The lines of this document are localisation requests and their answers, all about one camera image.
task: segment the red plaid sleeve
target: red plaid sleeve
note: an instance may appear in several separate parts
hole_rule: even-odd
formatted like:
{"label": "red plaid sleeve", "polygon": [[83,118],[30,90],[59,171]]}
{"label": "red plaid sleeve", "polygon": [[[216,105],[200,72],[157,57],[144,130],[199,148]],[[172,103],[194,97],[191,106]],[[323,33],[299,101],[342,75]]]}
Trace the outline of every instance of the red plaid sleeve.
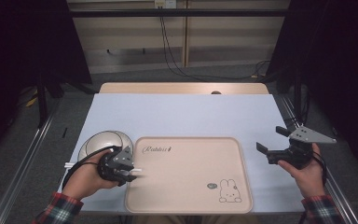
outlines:
{"label": "red plaid sleeve", "polygon": [[344,223],[330,195],[309,197],[301,202],[307,211],[307,219],[310,224]]}
{"label": "red plaid sleeve", "polygon": [[83,203],[61,193],[55,192],[52,195],[51,203],[34,220],[33,224],[54,223],[69,224],[79,214]]}

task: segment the forearm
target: forearm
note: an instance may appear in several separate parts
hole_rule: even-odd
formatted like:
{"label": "forearm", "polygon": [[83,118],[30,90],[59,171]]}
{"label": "forearm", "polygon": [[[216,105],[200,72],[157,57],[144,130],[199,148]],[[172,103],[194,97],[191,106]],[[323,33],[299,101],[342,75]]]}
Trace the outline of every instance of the forearm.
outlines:
{"label": "forearm", "polygon": [[310,224],[344,223],[330,195],[313,196],[305,198],[301,202],[307,211],[307,219]]}
{"label": "forearm", "polygon": [[80,212],[83,203],[77,199],[61,193],[53,193],[51,203],[34,220],[33,224],[73,223],[75,216]]}

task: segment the gray carpet floor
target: gray carpet floor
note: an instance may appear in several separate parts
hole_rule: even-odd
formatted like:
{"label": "gray carpet floor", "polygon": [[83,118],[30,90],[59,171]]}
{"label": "gray carpet floor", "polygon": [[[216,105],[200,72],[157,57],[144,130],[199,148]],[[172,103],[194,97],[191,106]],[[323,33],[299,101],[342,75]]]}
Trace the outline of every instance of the gray carpet floor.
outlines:
{"label": "gray carpet floor", "polygon": [[[203,77],[195,79],[183,74],[176,75],[169,69],[160,69],[92,75],[93,84],[87,86],[98,90],[104,82],[193,82],[199,79],[210,82],[257,82],[257,78],[248,77],[255,72],[254,65],[184,68],[183,71],[188,75]],[[76,145],[93,96],[66,84],[62,87],[65,94],[61,99],[52,99],[48,96],[48,108],[51,109],[56,104],[58,107],[41,147],[26,173],[21,191],[8,213],[6,223],[29,223],[45,208],[51,193],[59,186],[64,173],[62,165],[69,160]],[[275,83],[269,83],[268,90],[276,94]],[[31,107],[25,107],[22,104],[31,97],[30,94],[32,92],[20,97],[17,116],[0,141],[0,200],[15,176],[37,131],[37,102]],[[317,132],[334,136],[329,119],[313,99],[310,101],[307,126]],[[345,139],[339,134],[336,139],[337,144],[323,147],[323,156],[358,218],[358,160],[352,156]],[[271,214],[259,217],[260,222],[266,224],[297,223],[298,219],[299,214]],[[118,223],[118,220],[117,217],[84,215],[79,216],[76,223]]]}

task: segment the person's left hand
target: person's left hand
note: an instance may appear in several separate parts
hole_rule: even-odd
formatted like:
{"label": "person's left hand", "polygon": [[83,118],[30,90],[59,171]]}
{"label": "person's left hand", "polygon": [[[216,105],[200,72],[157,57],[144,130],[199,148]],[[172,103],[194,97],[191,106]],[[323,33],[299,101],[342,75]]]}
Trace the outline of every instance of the person's left hand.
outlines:
{"label": "person's left hand", "polygon": [[[101,156],[109,152],[109,150],[100,152],[85,162],[94,162],[98,164]],[[65,188],[62,190],[62,194],[80,201],[83,198],[94,194],[98,189],[111,189],[117,185],[117,181],[109,181],[100,178],[96,164],[84,164],[72,174],[71,178],[69,178]]]}

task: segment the white table surface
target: white table surface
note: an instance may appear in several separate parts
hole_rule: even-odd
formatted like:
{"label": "white table surface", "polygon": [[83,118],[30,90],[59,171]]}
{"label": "white table surface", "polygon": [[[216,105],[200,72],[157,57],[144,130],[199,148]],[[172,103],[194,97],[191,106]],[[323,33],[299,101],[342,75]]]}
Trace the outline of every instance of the white table surface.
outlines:
{"label": "white table surface", "polygon": [[[125,133],[133,144],[145,136],[234,137],[241,144],[248,171],[254,199],[251,212],[300,212],[304,208],[295,180],[278,165],[269,165],[255,148],[256,142],[272,150],[289,147],[288,139],[275,133],[276,126],[285,125],[269,94],[99,93],[94,96],[70,162],[76,162],[89,137],[107,130]],[[101,189],[83,200],[82,212],[127,215],[125,194],[126,185]]]}

